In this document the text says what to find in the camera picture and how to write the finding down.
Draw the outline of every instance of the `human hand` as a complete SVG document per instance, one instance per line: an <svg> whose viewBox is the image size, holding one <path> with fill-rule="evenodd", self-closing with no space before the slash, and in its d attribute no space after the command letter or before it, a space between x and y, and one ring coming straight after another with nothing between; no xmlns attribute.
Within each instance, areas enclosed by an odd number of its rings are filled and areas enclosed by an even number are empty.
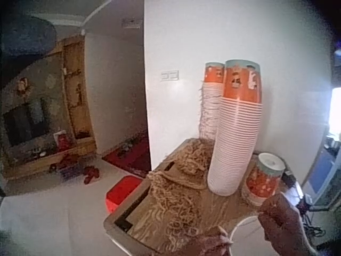
<svg viewBox="0 0 341 256"><path fill-rule="evenodd" d="M262 204L258 219L265 231L265 239L281 256L317 255L304 233L299 211L286 199L276 194Z"/></svg>
<svg viewBox="0 0 341 256"><path fill-rule="evenodd" d="M164 256L229 256L231 244L227 232L218 226L194 237L178 251Z"/></svg>

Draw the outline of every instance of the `light switch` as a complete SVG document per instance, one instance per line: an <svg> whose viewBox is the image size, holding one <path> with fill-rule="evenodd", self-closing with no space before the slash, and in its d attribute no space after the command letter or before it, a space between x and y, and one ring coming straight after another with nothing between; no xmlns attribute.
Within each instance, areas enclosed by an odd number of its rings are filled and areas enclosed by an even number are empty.
<svg viewBox="0 0 341 256"><path fill-rule="evenodd" d="M161 81L169 81L169 72L161 73Z"/></svg>
<svg viewBox="0 0 341 256"><path fill-rule="evenodd" d="M179 80L179 70L169 72L169 80L176 81Z"/></svg>
<svg viewBox="0 0 341 256"><path fill-rule="evenodd" d="M179 80L179 70L161 72L161 81Z"/></svg>

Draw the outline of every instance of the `television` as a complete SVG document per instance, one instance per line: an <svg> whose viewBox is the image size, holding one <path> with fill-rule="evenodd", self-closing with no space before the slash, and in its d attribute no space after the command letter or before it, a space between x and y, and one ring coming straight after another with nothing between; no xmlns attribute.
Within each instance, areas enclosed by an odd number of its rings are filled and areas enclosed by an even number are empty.
<svg viewBox="0 0 341 256"><path fill-rule="evenodd" d="M19 105L3 115L11 146L48 133L45 105L42 98L35 99Z"/></svg>

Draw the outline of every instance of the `cylindrical container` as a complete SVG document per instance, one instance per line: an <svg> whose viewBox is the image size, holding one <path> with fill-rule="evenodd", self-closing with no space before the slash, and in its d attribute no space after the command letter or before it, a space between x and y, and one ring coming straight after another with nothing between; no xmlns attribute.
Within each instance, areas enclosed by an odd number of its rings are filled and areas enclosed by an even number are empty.
<svg viewBox="0 0 341 256"><path fill-rule="evenodd" d="M205 66L204 83L223 83L224 64L219 62L208 62Z"/></svg>
<svg viewBox="0 0 341 256"><path fill-rule="evenodd" d="M285 168L285 163L278 156L259 154L257 163L243 184L242 197L253 205L261 206L275 193Z"/></svg>
<svg viewBox="0 0 341 256"><path fill-rule="evenodd" d="M221 196L237 191L255 148L262 117L259 65L229 60L225 68L219 123L207 177L208 188Z"/></svg>
<svg viewBox="0 0 341 256"><path fill-rule="evenodd" d="M199 137L215 140L225 69L224 64L218 62L209 62L205 66L205 79L201 88Z"/></svg>
<svg viewBox="0 0 341 256"><path fill-rule="evenodd" d="M224 97L253 103L262 102L260 66L248 60L225 63Z"/></svg>

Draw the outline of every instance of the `tv cabinet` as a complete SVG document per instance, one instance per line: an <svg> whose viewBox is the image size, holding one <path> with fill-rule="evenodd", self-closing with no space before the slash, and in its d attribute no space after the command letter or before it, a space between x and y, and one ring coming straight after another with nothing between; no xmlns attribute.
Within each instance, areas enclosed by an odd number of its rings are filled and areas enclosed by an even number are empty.
<svg viewBox="0 0 341 256"><path fill-rule="evenodd" d="M47 171L66 154L84 156L96 152L84 76L84 37L75 36L57 42L46 57L59 54L62 61L62 92L67 110L66 119L72 131L72 147L56 154L40 157L24 164L11 164L6 148L1 147L1 173L6 180L23 178Z"/></svg>

